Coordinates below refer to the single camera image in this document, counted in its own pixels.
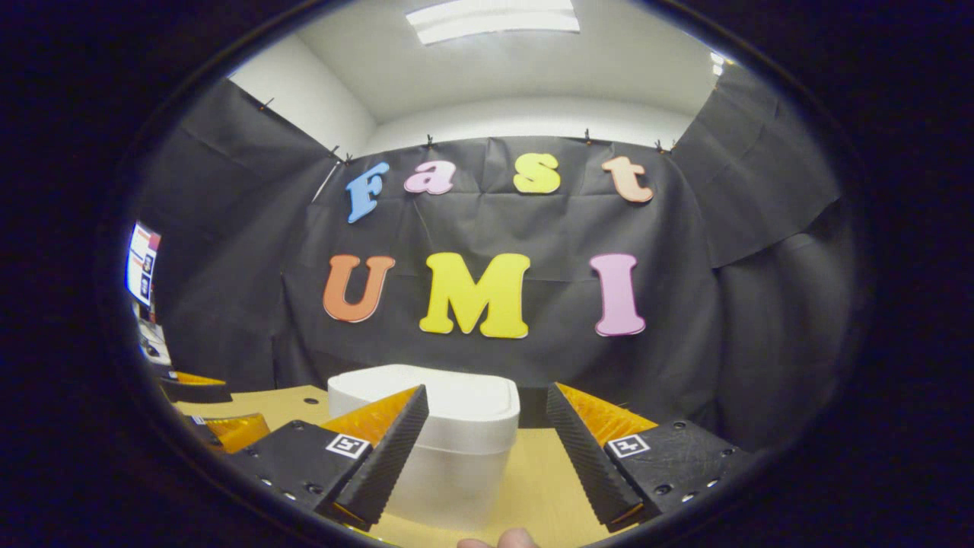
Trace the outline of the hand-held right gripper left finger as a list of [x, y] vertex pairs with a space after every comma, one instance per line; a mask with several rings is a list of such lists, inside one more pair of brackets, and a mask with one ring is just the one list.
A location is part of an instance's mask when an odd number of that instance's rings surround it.
[[368, 531], [379, 523], [429, 414], [415, 385], [321, 425], [293, 420], [228, 455], [304, 510]]

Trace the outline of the white side table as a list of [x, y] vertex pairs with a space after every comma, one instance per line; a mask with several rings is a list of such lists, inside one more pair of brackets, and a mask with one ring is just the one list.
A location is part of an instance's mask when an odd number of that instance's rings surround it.
[[149, 320], [137, 319], [137, 329], [140, 348], [146, 360], [159, 368], [172, 368], [173, 361], [168, 354], [163, 327]]

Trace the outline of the black backdrop cloth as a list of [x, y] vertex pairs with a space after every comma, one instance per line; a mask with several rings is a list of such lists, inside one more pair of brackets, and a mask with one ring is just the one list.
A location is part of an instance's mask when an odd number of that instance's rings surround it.
[[511, 379], [526, 427], [559, 381], [757, 451], [845, 378], [841, 177], [741, 69], [671, 152], [484, 136], [348, 165], [225, 82], [133, 176], [173, 365], [233, 391], [423, 365]]

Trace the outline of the computer monitor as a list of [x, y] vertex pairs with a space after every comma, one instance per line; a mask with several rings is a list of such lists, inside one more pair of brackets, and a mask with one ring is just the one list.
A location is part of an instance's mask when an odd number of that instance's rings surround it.
[[160, 233], [140, 221], [133, 225], [126, 257], [126, 290], [146, 308], [153, 305], [154, 275], [160, 243]]

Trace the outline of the white desktop garbage bin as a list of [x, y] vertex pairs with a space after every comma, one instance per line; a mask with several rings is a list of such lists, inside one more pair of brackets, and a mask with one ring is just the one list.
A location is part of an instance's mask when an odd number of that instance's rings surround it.
[[429, 414], [387, 514], [450, 530], [486, 526], [514, 446], [520, 399], [511, 379], [418, 365], [377, 365], [327, 382], [331, 416], [423, 384]]

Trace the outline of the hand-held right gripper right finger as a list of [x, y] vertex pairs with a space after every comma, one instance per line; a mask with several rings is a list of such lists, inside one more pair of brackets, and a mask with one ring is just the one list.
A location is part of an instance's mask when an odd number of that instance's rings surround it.
[[691, 420], [654, 422], [563, 383], [547, 389], [546, 413], [611, 533], [703, 499], [754, 459]]

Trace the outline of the large ceiling light panel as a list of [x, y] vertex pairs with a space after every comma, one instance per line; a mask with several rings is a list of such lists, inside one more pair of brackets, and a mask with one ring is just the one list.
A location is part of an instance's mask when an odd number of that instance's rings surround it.
[[450, 0], [405, 14], [424, 45], [487, 33], [578, 33], [571, 0]]

